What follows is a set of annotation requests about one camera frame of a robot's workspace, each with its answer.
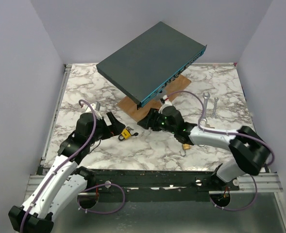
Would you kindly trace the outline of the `large brass padlock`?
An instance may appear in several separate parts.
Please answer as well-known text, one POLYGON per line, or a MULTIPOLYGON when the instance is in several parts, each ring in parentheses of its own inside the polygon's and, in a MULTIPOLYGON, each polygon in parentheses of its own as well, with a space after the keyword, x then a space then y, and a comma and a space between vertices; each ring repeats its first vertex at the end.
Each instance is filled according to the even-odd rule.
MULTIPOLYGON (((204 126, 205 128, 210 128, 210 129, 214 129, 215 127, 214 126, 211 126, 210 124, 205 124, 204 126)), ((204 147, 205 145, 204 144, 198 144, 199 147, 204 147)))

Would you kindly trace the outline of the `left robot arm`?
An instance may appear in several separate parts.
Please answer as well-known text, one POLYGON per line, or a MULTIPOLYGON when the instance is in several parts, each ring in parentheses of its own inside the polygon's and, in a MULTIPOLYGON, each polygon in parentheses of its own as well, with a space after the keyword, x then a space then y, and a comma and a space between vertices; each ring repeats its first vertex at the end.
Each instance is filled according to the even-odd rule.
POLYGON ((111 125, 91 112, 80 115, 76 129, 61 144, 50 170, 21 206, 13 206, 9 219, 19 233, 49 233, 61 211, 81 191, 89 192, 95 186, 93 174, 78 167, 98 140, 118 136, 125 125, 111 112, 107 113, 111 125))

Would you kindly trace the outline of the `yellow padlock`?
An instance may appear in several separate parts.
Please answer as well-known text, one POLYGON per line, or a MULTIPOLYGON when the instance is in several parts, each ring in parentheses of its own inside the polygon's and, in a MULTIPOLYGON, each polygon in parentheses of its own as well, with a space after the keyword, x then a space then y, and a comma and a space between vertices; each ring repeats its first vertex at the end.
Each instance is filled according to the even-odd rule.
POLYGON ((118 136, 119 141, 124 141, 127 140, 128 138, 131 137, 131 133, 128 129, 124 129, 121 134, 118 136))

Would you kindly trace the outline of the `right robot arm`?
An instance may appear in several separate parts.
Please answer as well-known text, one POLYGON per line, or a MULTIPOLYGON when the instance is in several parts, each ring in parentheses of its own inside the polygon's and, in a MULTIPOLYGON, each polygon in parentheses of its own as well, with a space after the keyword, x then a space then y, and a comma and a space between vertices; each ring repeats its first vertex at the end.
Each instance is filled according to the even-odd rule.
POLYGON ((184 121, 174 106, 162 111, 151 108, 137 124, 146 130, 172 133, 182 144, 207 145, 231 152, 233 158, 220 164, 211 175, 211 186, 216 190, 222 190, 238 176, 258 175, 271 154, 265 142, 248 126, 230 131, 203 129, 184 121))

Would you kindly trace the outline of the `small brass padlock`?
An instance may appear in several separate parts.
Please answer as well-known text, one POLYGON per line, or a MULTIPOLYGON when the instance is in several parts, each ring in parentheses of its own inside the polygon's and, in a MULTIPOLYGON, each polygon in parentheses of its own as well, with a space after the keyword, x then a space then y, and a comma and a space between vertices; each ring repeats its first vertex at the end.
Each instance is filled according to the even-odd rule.
POLYGON ((189 144, 182 144, 182 149, 179 151, 180 156, 185 157, 186 151, 191 149, 191 146, 189 144))

